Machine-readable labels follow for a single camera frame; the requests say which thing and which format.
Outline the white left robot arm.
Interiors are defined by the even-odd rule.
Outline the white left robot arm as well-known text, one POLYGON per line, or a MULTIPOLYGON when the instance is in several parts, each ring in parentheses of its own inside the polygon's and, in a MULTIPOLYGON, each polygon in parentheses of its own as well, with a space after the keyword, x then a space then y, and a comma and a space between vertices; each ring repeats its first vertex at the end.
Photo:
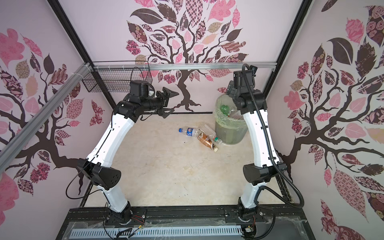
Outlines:
POLYGON ((96 147, 85 159, 79 160, 78 170, 103 192, 112 212, 122 215, 130 208, 119 186, 122 173, 112 168, 118 148, 144 114, 168 117, 173 112, 168 108, 169 100, 176 96, 178 93, 170 89, 155 91, 146 81, 131 81, 129 93, 114 108, 110 124, 96 147))

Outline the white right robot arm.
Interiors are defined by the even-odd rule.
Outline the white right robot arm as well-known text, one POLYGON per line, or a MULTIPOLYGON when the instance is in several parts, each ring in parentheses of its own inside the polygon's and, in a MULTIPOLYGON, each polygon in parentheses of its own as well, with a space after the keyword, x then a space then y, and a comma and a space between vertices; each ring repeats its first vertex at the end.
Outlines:
POLYGON ((240 197, 240 204, 244 209, 253 209, 257 206, 257 197, 261 187, 279 173, 271 162, 274 158, 278 168, 284 171, 284 163, 278 163, 278 156, 273 148, 268 124, 267 102, 261 91, 255 87, 255 70, 235 71, 226 94, 233 100, 237 110, 242 114, 252 141, 254 162, 243 166, 243 173, 248 182, 244 193, 240 197))

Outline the orange tea bottle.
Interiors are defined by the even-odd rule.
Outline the orange tea bottle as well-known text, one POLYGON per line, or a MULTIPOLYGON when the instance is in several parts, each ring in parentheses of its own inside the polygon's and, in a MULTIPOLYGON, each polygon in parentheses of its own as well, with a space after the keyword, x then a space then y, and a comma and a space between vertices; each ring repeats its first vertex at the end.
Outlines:
POLYGON ((205 145, 206 147, 210 148, 211 150, 213 150, 215 153, 218 151, 218 147, 214 145, 214 143, 212 142, 212 140, 210 139, 210 137, 208 135, 206 135, 205 133, 201 133, 199 136, 198 136, 198 140, 203 144, 205 145))

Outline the green Sprite bottle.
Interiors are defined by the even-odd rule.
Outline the green Sprite bottle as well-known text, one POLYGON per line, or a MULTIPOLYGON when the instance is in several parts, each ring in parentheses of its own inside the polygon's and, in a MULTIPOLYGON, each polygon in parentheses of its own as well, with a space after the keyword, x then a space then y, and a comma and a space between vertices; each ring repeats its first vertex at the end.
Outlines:
POLYGON ((232 109, 228 105, 221 105, 220 106, 220 111, 225 115, 229 116, 232 112, 232 109))

